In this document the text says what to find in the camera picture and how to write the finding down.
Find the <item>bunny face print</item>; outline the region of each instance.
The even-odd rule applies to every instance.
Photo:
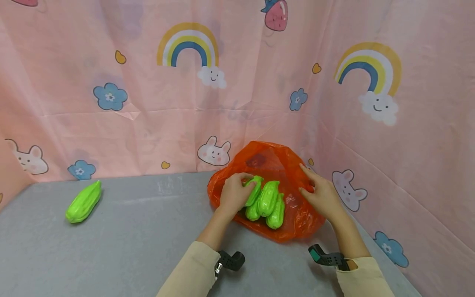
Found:
[[[34,145],[28,153],[24,153],[18,150],[17,143],[14,140],[5,140],[24,171],[31,174],[43,174],[48,171],[48,164],[43,160],[43,151],[39,146]]]
[[[332,181],[346,207],[351,211],[358,211],[360,209],[360,201],[368,196],[368,192],[365,189],[355,190],[350,184],[353,177],[353,171],[349,169],[343,172],[335,171],[332,174]]]
[[[231,143],[227,141],[219,147],[216,146],[216,141],[216,136],[211,136],[205,144],[200,146],[198,158],[214,166],[224,166],[229,162],[228,152],[231,149]]]

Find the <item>pink backdrop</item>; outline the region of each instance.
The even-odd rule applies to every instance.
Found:
[[[32,181],[217,170],[271,141],[333,180],[423,295],[469,295],[474,13],[471,0],[0,0],[0,209]]]

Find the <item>rainbow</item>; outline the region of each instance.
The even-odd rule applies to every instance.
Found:
[[[202,66],[218,66],[218,44],[208,27],[199,23],[180,23],[168,30],[160,41],[157,65],[176,67],[179,53],[185,48],[195,49]]]
[[[353,69],[364,69],[370,75],[368,91],[394,97],[401,82],[401,61],[388,46],[377,42],[362,42],[349,48],[338,62],[335,80],[342,84]]]

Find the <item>table surface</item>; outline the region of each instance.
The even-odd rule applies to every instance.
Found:
[[[212,215],[212,172],[102,180],[90,217],[71,225],[65,211],[91,181],[34,184],[0,214],[0,296],[154,297]],[[359,226],[396,296],[420,296]],[[338,246],[325,223],[311,239],[277,244],[232,223],[223,243],[246,256],[225,270],[209,296],[343,296],[333,268],[307,248]]]

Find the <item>blue flower print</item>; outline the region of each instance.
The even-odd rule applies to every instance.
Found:
[[[409,260],[404,256],[404,250],[401,244],[394,239],[389,239],[381,231],[376,232],[374,241],[384,251],[394,264],[406,268],[409,266]]]
[[[298,91],[294,91],[290,95],[290,110],[299,111],[305,102],[307,102],[307,93],[304,92],[304,89],[300,88]]]
[[[69,166],[67,170],[80,181],[90,180],[91,176],[95,173],[95,166],[88,164],[84,160],[77,160],[76,163]]]
[[[121,110],[127,100],[127,92],[119,89],[113,83],[107,83],[104,87],[97,86],[93,93],[97,98],[97,104],[103,110]]]

